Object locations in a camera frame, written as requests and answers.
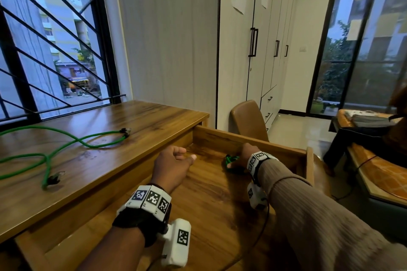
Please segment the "sliding glass door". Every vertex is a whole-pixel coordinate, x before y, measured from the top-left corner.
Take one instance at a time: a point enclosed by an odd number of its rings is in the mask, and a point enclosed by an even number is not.
[[[307,114],[392,112],[406,81],[407,0],[330,0]]]

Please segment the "open drawer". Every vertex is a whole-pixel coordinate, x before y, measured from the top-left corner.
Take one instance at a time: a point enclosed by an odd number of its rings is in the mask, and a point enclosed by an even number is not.
[[[312,149],[299,150],[196,126],[169,144],[187,147],[197,160],[172,197],[171,220],[191,223],[191,245],[186,269],[219,270],[245,251],[257,238],[266,212],[250,207],[246,188],[249,174],[227,173],[221,165],[228,153],[236,155],[243,143],[257,145],[276,156],[290,170],[313,184]],[[33,270],[74,270],[108,232],[116,210],[139,184],[149,181],[157,153],[148,155],[97,188],[80,196],[18,235],[15,241]],[[292,249],[276,225],[270,208],[267,227],[256,249],[235,269],[295,268]],[[162,243],[145,250],[138,270],[161,255]],[[161,269],[159,263],[154,270]]]

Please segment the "orange bedsheet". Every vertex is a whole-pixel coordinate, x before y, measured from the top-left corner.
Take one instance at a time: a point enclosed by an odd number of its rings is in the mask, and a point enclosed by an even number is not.
[[[338,123],[341,127],[353,127],[353,123],[344,114],[345,109],[338,111]],[[359,165],[375,154],[360,145],[351,145]],[[407,199],[407,169],[376,157],[361,168],[363,173],[379,188],[402,199]]]

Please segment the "coiled green cable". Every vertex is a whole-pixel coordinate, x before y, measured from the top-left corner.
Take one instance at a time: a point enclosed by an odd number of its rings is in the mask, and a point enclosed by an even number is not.
[[[127,137],[129,137],[129,131],[128,129],[121,129],[119,131],[108,131],[108,132],[103,132],[103,133],[97,133],[97,134],[92,134],[92,135],[87,135],[85,137],[82,138],[77,138],[76,136],[63,131],[63,130],[59,130],[59,129],[55,129],[53,127],[45,127],[45,126],[41,126],[41,125],[28,125],[25,127],[16,127],[14,129],[10,129],[10,130],[6,130],[3,132],[0,132],[0,136],[8,134],[8,133],[12,133],[15,131],[19,131],[19,130],[24,130],[24,129],[43,129],[43,130],[50,130],[50,131],[55,131],[55,132],[59,132],[65,135],[68,135],[69,137],[73,138],[74,140],[71,142],[68,142],[66,144],[64,144],[63,146],[59,147],[58,149],[54,150],[52,153],[50,153],[49,155],[46,155],[44,153],[27,153],[27,154],[20,154],[20,155],[14,155],[14,156],[9,156],[7,158],[4,159],[0,159],[0,164],[1,163],[5,163],[17,158],[28,158],[28,157],[32,157],[32,156],[41,156],[43,157],[40,161],[38,161],[37,163],[34,163],[30,166],[24,167],[22,169],[19,169],[18,171],[14,171],[12,173],[8,173],[8,174],[4,174],[4,175],[0,175],[0,180],[3,179],[7,179],[16,175],[19,175],[21,173],[24,173],[26,171],[29,171],[30,169],[33,169],[37,166],[40,166],[43,163],[46,163],[46,170],[45,170],[45,174],[44,174],[44,178],[42,180],[42,188],[46,189],[46,187],[49,185],[48,180],[50,178],[49,174],[51,172],[51,159],[61,150],[63,150],[64,148],[72,145],[75,142],[80,142],[82,145],[88,147],[88,148],[101,148],[101,147],[106,147],[106,146],[111,146],[111,145],[115,145],[118,144],[122,141],[124,141]],[[124,134],[121,138],[113,141],[113,142],[108,142],[106,144],[101,144],[101,145],[90,145],[86,142],[84,142],[84,139],[90,138],[90,137],[95,137],[95,136],[100,136],[100,135],[107,135],[107,134],[117,134],[117,133],[121,133]]]

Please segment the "brown chair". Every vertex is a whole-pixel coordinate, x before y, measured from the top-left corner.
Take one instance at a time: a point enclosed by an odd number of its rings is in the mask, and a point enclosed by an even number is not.
[[[236,105],[230,113],[240,135],[269,141],[263,115],[255,100]]]
[[[230,113],[240,135],[269,141],[263,115],[254,100],[236,105]],[[326,164],[314,154],[314,186],[326,196],[331,197],[331,187],[324,165]]]

